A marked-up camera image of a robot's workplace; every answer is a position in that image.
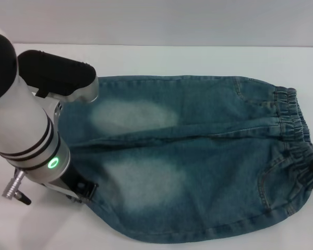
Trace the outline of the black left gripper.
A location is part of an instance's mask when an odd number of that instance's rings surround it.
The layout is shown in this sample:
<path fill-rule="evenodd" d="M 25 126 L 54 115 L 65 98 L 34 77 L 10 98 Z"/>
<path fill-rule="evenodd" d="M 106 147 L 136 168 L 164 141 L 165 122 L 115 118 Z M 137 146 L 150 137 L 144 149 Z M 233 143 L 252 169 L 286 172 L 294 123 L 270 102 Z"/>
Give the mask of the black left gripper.
<path fill-rule="evenodd" d="M 75 168 L 68 168 L 60 180 L 78 196 L 78 202 L 87 204 L 92 201 L 98 184 L 87 180 Z"/>

